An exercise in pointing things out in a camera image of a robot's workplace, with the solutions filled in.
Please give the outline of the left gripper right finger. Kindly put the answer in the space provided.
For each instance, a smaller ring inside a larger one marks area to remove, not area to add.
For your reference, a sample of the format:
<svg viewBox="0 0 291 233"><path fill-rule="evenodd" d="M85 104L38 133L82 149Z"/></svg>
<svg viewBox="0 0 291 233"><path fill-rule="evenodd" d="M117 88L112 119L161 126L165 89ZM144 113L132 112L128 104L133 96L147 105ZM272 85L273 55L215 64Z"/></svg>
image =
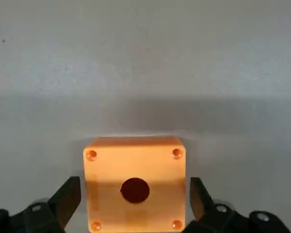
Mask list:
<svg viewBox="0 0 291 233"><path fill-rule="evenodd" d="M190 178L190 205L194 214L187 233L289 233L276 215L253 211L248 217L223 203L215 203L198 177Z"/></svg>

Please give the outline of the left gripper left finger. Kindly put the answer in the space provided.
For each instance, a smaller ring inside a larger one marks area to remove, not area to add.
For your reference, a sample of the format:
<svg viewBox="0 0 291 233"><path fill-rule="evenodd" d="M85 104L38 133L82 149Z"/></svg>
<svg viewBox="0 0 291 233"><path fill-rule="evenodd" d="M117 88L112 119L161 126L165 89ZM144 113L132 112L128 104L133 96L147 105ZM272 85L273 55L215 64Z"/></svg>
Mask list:
<svg viewBox="0 0 291 233"><path fill-rule="evenodd" d="M0 233L64 233L80 202L80 177L71 176L48 201L31 204L13 216L0 209Z"/></svg>

